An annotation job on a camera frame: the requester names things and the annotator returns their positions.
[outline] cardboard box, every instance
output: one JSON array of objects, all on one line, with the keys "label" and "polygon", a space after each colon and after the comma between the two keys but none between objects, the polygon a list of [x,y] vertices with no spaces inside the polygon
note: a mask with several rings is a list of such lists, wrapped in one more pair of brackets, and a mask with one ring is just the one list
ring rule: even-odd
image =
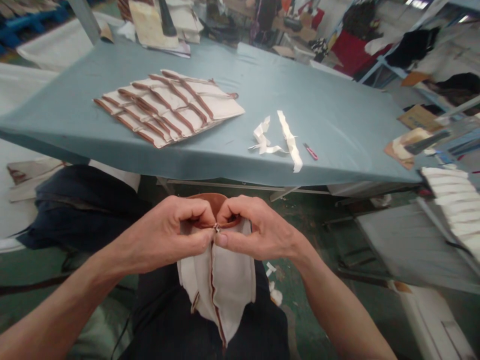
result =
[{"label": "cardboard box", "polygon": [[435,119],[438,116],[433,115],[430,111],[425,110],[421,105],[415,105],[406,113],[401,115],[400,120],[409,129],[422,128],[434,133],[443,128]]}]

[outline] workbench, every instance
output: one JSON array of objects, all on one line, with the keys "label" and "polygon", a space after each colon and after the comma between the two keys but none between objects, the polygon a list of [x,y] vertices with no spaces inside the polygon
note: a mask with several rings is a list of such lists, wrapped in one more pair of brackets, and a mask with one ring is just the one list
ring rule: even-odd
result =
[{"label": "workbench", "polygon": [[[226,178],[277,187],[421,181],[416,171],[384,153],[388,142],[408,131],[396,120],[402,110],[386,93],[243,43],[233,49],[202,38],[185,59],[114,38],[115,44],[99,41],[30,100],[0,117],[0,138],[69,162],[94,159],[167,179]],[[238,93],[246,113],[157,149],[92,101],[161,69],[214,79],[222,90]],[[289,154],[248,150],[256,144],[254,129],[267,116],[267,138],[272,146],[287,148],[277,110],[297,137],[303,160],[299,173],[293,173]],[[435,166],[423,155],[416,163]]]}]

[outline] white fabric strip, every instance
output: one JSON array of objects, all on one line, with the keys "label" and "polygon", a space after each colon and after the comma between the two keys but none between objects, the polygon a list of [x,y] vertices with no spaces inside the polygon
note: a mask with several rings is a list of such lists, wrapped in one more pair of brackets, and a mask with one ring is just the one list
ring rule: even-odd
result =
[{"label": "white fabric strip", "polygon": [[461,192],[449,195],[443,195],[440,198],[435,199],[437,205],[450,205],[454,203],[463,203],[480,200],[478,192]]},{"label": "white fabric strip", "polygon": [[422,167],[421,173],[428,179],[434,177],[458,177],[463,179],[468,179],[469,174],[461,170],[447,170],[436,167]]},{"label": "white fabric strip", "polygon": [[302,166],[304,163],[300,158],[299,149],[295,144],[295,136],[293,136],[292,133],[290,132],[290,127],[289,127],[289,124],[287,123],[287,120],[285,119],[284,112],[281,110],[278,110],[277,114],[278,114],[278,119],[280,120],[283,136],[285,137],[286,144],[288,145],[288,150],[290,151],[291,158],[293,159],[293,163],[294,163],[293,172],[298,173],[302,169]]},{"label": "white fabric strip", "polygon": [[276,153],[277,151],[280,151],[282,153],[288,153],[288,151],[283,150],[280,146],[272,146],[269,147],[270,145],[270,140],[267,139],[265,136],[265,133],[269,130],[270,126],[270,116],[267,116],[263,122],[260,123],[256,127],[256,129],[253,131],[253,136],[255,137],[256,141],[258,142],[257,145],[250,146],[248,149],[260,149],[259,153],[261,154],[273,154]]}]

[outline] white cloth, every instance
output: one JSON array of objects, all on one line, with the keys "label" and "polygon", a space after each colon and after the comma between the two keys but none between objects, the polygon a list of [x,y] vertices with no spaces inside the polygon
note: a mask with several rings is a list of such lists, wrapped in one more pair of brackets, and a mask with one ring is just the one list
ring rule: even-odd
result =
[{"label": "white cloth", "polygon": [[[199,229],[184,222],[181,231],[193,234]],[[242,218],[234,227],[220,231],[248,235],[251,224]],[[212,242],[203,254],[182,259],[177,267],[180,284],[192,304],[191,312],[198,311],[217,325],[226,348],[239,328],[245,306],[254,303],[257,296],[254,259]]]}]

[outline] fabric scrap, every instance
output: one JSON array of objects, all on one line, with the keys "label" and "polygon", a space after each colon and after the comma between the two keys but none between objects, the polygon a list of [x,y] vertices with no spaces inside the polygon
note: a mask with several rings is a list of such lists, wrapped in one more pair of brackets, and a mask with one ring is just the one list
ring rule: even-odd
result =
[{"label": "fabric scrap", "polygon": [[304,165],[304,163],[300,158],[299,149],[295,144],[295,136],[293,136],[292,133],[290,132],[290,127],[289,127],[289,124],[287,123],[287,120],[285,119],[284,112],[281,110],[278,110],[277,114],[278,114],[278,119],[280,120],[281,129],[283,131],[283,137],[285,138],[286,144],[288,145],[288,150],[290,152],[291,158],[294,163],[293,172],[298,173],[302,169],[302,166]]}]

